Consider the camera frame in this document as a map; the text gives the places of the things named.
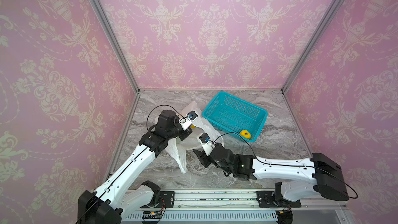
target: floral pattern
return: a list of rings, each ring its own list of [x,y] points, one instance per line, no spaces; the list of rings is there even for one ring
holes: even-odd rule
[[[99,1],[139,87],[182,89],[280,88],[332,0]]]
[[[348,201],[356,223],[396,221],[397,7],[344,0],[287,92],[313,150],[343,164],[358,192]]]
[[[0,0],[0,223],[74,223],[102,183],[135,97],[110,46],[88,0]]]

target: metal corner post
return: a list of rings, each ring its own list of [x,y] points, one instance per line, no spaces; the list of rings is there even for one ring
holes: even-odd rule
[[[127,79],[130,82],[131,87],[134,89],[134,92],[138,94],[139,88],[136,80],[134,79],[134,76],[132,74],[132,71],[127,63],[126,57],[123,55],[122,49],[119,46],[119,43],[117,42],[115,33],[112,30],[112,27],[108,21],[108,18],[106,17],[105,11],[103,10],[100,0],[89,0],[91,3],[91,6],[96,13],[98,17],[98,21],[100,22],[103,31],[105,32],[106,36],[108,37],[108,40],[110,44],[112,45],[113,50],[116,53],[117,59],[120,62],[120,65],[122,66]]]
[[[91,6],[95,12],[95,14],[97,15],[98,21],[100,22],[103,31],[105,32],[108,41],[110,42],[113,50],[115,51],[116,57],[119,60],[120,65],[123,68],[123,71],[126,74],[126,77],[132,87],[132,89],[134,90],[135,93],[135,98],[134,98],[134,102],[132,103],[130,109],[129,109],[129,114],[126,118],[126,122],[123,126],[123,130],[119,136],[119,140],[117,141],[117,145],[115,147],[115,151],[113,153],[113,159],[112,161],[109,163],[109,166],[107,168],[107,171],[105,173],[105,177],[103,179],[103,181],[105,181],[108,177],[109,177],[109,173],[115,171],[116,166],[117,166],[117,161],[119,160],[120,157],[120,153],[124,144],[124,141],[126,139],[127,133],[129,131],[130,128],[130,124],[132,121],[132,117],[134,115],[135,109],[137,107],[140,95],[139,95],[139,88],[138,88],[138,84],[136,82],[136,80],[134,79],[134,76],[132,74],[132,71],[127,63],[127,60],[122,52],[122,49],[119,45],[119,43],[117,42],[115,33],[112,30],[112,27],[106,17],[105,11],[101,6],[101,3],[99,0],[89,0],[91,3]]]
[[[316,30],[311,36],[310,41],[307,43],[306,47],[304,48],[300,58],[298,59],[296,65],[292,69],[289,77],[287,78],[285,84],[282,87],[282,92],[285,94],[291,85],[293,84],[294,80],[296,79],[297,75],[299,74],[301,68],[303,67],[305,61],[309,57],[311,51],[314,49],[318,41],[320,40],[322,34],[325,32],[328,25],[331,23],[333,17],[335,16],[336,12],[340,8],[341,4],[344,0],[332,0],[328,9],[326,10],[322,20],[319,22]]]
[[[297,131],[298,131],[298,133],[300,134],[300,137],[301,137],[302,141],[304,142],[305,149],[306,149],[306,151],[308,152],[308,155],[309,155],[309,156],[312,156],[312,153],[313,153],[314,151],[312,150],[311,145],[308,143],[308,141],[307,141],[307,139],[306,139],[306,137],[305,137],[305,135],[304,135],[304,133],[303,133],[303,131],[302,131],[300,122],[297,121],[297,118],[296,118],[295,114],[294,114],[293,111],[292,111],[292,106],[290,105],[290,102],[287,100],[286,95],[285,95],[284,93],[282,93],[282,97],[283,97],[283,100],[285,101],[285,104],[286,104],[286,106],[287,106],[287,109],[289,110],[290,115],[291,115],[292,118],[293,118],[293,122],[294,122],[295,125],[296,125]]]

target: yellow object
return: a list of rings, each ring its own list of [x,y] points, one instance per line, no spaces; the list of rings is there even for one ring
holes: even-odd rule
[[[247,130],[242,130],[239,134],[240,134],[242,137],[244,137],[244,138],[247,138],[247,139],[250,139],[250,138],[251,138],[251,134],[250,134]]]

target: red wire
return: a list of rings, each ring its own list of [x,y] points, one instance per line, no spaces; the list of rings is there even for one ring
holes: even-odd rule
[[[163,200],[163,198],[160,198],[162,201],[163,201],[163,206],[162,206],[162,209],[160,210],[160,212],[164,209],[164,206],[166,205],[165,203],[164,203],[164,200]]]

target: black cable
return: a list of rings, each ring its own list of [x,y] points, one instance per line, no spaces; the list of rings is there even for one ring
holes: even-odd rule
[[[142,218],[143,223],[144,223],[144,222],[147,222],[147,221],[146,221],[147,219],[156,219],[155,217],[158,215],[158,213],[159,213],[159,212],[162,212],[162,210],[164,209],[164,211],[163,211],[163,213],[162,213],[162,216],[159,218],[159,220],[158,220],[156,223],[158,223],[158,222],[162,219],[162,217],[163,217],[163,215],[164,215],[164,212],[166,211],[166,208],[165,208],[166,204],[164,203],[164,200],[163,200],[162,198],[161,198],[161,200],[163,201],[162,209],[161,209],[160,211],[158,211],[157,214],[154,215],[154,216],[143,217],[143,218]]]
[[[261,162],[261,163],[264,163],[264,164],[267,164],[267,165],[271,165],[271,164],[269,164],[269,163],[267,163],[267,162],[262,162],[262,161],[260,161],[260,160],[257,158],[256,153],[254,153],[253,148],[252,148],[252,147],[249,145],[249,143],[248,143],[246,140],[244,140],[243,137],[241,137],[241,135],[239,135],[238,133],[236,133],[236,132],[227,132],[227,133],[224,133],[224,134],[221,135],[221,136],[224,136],[224,135],[230,134],[230,133],[235,133],[235,134],[237,134],[237,135],[250,147],[251,151],[253,152],[254,157],[257,159],[258,162]],[[301,165],[287,165],[287,164],[274,164],[274,165],[286,166],[286,167],[304,167],[304,166],[301,166]],[[326,172],[327,174],[329,174],[329,175],[331,175],[332,177],[336,178],[336,179],[339,180],[340,182],[344,183],[347,187],[349,187],[349,188],[356,194],[355,197],[348,196],[349,198],[351,198],[351,199],[357,199],[357,198],[358,198],[358,193],[355,191],[355,189],[353,189],[353,188],[352,188],[350,185],[348,185],[346,182],[342,181],[340,178],[336,177],[335,175],[331,174],[330,172],[327,172],[327,171],[324,170],[324,169],[317,168],[317,167],[314,167],[314,166],[306,166],[306,167],[314,168],[314,169],[318,169],[318,170],[321,170],[321,171],[323,171],[323,172]]]
[[[291,211],[291,210],[288,210],[288,211],[283,211],[283,213],[290,213],[290,215],[291,215],[291,217],[289,218],[289,219],[291,219],[291,220],[294,220],[294,217],[293,217],[293,211]],[[282,221],[276,221],[276,223],[278,223],[278,224],[286,224],[286,222],[284,221],[284,220],[282,220]]]
[[[164,213],[166,212],[166,208],[164,208],[164,210],[163,210],[163,214],[162,214],[162,216],[159,218],[159,220],[158,221],[156,221],[156,223],[155,224],[158,224],[158,222],[162,219],[162,217],[163,217],[163,215],[164,215]]]
[[[141,155],[142,154],[142,152],[140,152],[132,161],[130,161],[130,163],[123,169],[123,171],[115,178],[115,180],[113,180],[112,181],[112,183],[108,186],[108,188],[107,188],[107,190],[113,185],[113,183],[119,178],[119,176],[127,169],[127,167],[129,167],[130,166],[130,164],[134,161],[134,160],[136,160],[137,159],[137,157],[139,156],[139,155]],[[85,212],[84,212],[84,214],[82,214],[82,216],[80,216],[78,219],[77,219],[77,221],[76,221],[76,223],[75,224],[77,224],[79,221],[80,221],[80,219],[97,203],[97,201],[106,193],[107,191],[105,190],[103,193],[102,193],[102,195],[100,196],[100,197],[98,197],[98,199],[91,205],[91,207],[89,207]]]
[[[278,204],[276,204],[276,202],[270,202],[270,201],[267,200],[266,198],[264,198],[264,200],[265,200],[267,203],[269,203],[269,204],[272,204],[272,205],[275,205],[276,207],[280,207],[280,208],[281,208],[281,206],[279,206]]]
[[[105,194],[105,192],[106,192],[106,191],[104,191],[104,192],[102,193],[102,195],[101,195],[100,197],[98,197],[98,199],[97,199],[97,200],[84,212],[84,214],[82,214],[82,215],[77,219],[77,221],[76,221],[75,224],[77,224],[77,223],[83,218],[83,216],[85,216],[85,215],[87,214],[87,212],[90,211],[90,209],[97,203],[97,201],[103,196],[103,194]]]
[[[187,117],[184,117],[184,116],[182,116],[181,115],[181,113],[179,113],[174,107],[172,107],[172,106],[170,106],[170,105],[159,105],[159,106],[157,106],[157,107],[155,107],[155,108],[153,108],[152,110],[151,110],[151,112],[149,112],[149,114],[148,114],[148,117],[147,117],[147,131],[148,131],[148,119],[149,119],[149,115],[153,112],[153,110],[155,110],[156,108],[158,108],[158,107],[163,107],[163,106],[167,106],[167,107],[171,107],[174,111],[176,111],[176,113],[178,113],[178,115],[180,115],[181,117],[182,117],[182,119],[180,119],[180,123],[181,123],[181,121],[184,119],[185,120],[185,118]]]

